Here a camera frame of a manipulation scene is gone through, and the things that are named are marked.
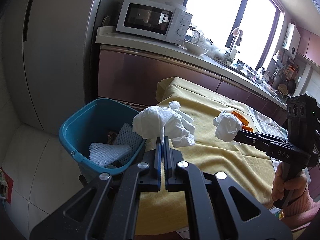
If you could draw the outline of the right pink sleeve forearm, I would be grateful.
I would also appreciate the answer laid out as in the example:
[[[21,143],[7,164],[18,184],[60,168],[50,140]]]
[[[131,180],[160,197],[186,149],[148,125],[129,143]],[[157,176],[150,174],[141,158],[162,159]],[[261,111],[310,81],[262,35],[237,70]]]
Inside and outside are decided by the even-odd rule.
[[[308,226],[319,211],[319,202],[315,202],[309,194],[308,186],[304,193],[290,206],[283,209],[284,222],[292,230]]]

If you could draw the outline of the person's right hand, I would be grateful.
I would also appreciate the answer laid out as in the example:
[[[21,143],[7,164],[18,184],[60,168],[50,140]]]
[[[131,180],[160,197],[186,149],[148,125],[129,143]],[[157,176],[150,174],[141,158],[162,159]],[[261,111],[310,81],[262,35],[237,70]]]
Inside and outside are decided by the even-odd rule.
[[[307,178],[304,171],[301,171],[296,178],[288,181],[283,180],[282,173],[283,163],[280,163],[277,167],[272,183],[272,200],[275,202],[276,200],[283,199],[285,190],[293,192],[291,200],[299,198],[305,192],[307,186]]]

